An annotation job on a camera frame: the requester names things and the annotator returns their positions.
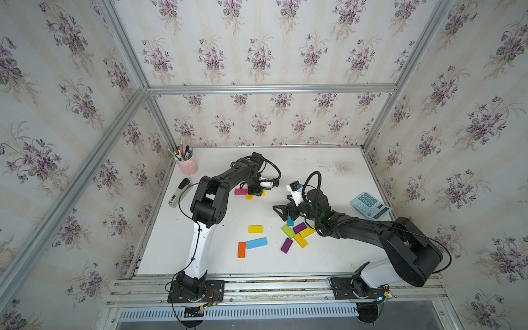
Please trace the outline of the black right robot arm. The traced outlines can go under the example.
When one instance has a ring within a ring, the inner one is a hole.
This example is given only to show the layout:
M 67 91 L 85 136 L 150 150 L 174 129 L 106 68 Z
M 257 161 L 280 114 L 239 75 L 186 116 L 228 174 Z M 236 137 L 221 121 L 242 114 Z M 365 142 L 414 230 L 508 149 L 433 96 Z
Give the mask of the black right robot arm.
M 385 252 L 385 261 L 367 261 L 354 273 L 353 282 L 367 289 L 400 281 L 422 287 L 431 275 L 443 272 L 452 263 L 450 257 L 447 265 L 440 266 L 444 260 L 442 244 L 426 236 L 409 218 L 375 221 L 352 217 L 333 210 L 327 196 L 317 188 L 298 202 L 293 195 L 287 199 L 288 203 L 272 207 L 283 221 L 299 217 L 312 220 L 313 229 L 321 237 L 360 241 Z

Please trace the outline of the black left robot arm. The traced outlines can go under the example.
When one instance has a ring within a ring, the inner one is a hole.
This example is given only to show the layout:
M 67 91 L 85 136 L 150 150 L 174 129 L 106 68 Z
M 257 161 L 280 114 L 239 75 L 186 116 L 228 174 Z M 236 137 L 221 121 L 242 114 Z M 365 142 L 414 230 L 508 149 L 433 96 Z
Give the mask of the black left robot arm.
M 259 153 L 240 158 L 231 163 L 228 170 L 214 177 L 203 176 L 191 203 L 194 225 L 193 240 L 188 265 L 180 270 L 176 282 L 187 292 L 201 295 L 205 289 L 208 272 L 208 255 L 216 227 L 224 220 L 228 210 L 230 192 L 241 183 L 263 192 L 260 170 L 265 164 Z

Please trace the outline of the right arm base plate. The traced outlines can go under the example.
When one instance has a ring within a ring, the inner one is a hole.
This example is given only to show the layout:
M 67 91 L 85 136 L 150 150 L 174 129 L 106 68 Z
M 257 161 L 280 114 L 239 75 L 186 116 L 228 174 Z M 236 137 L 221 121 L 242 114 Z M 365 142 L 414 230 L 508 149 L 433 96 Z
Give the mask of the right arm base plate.
M 336 300 L 350 299 L 375 299 L 383 300 L 389 295 L 390 286 L 381 285 L 376 288 L 369 287 L 361 278 L 332 277 L 329 280 Z

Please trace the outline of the yellow block near right arm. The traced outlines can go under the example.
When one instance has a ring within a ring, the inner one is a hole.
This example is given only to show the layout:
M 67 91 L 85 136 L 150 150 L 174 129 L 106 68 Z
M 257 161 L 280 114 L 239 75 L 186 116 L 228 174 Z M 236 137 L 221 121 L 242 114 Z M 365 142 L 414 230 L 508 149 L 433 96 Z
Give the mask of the yellow block near right arm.
M 294 240 L 295 242 L 297 242 L 297 244 L 302 248 L 304 249 L 308 243 L 306 242 L 305 238 L 301 235 L 301 233 L 298 233 L 294 236 Z

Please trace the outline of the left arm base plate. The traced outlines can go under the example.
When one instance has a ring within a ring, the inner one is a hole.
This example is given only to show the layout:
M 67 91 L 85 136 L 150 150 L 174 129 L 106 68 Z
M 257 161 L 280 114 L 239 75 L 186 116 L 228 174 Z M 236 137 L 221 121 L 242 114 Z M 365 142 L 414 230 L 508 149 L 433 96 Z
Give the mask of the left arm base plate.
M 221 303 L 225 292 L 224 280 L 205 280 L 196 289 L 187 290 L 177 280 L 172 280 L 165 285 L 168 292 L 168 303 Z

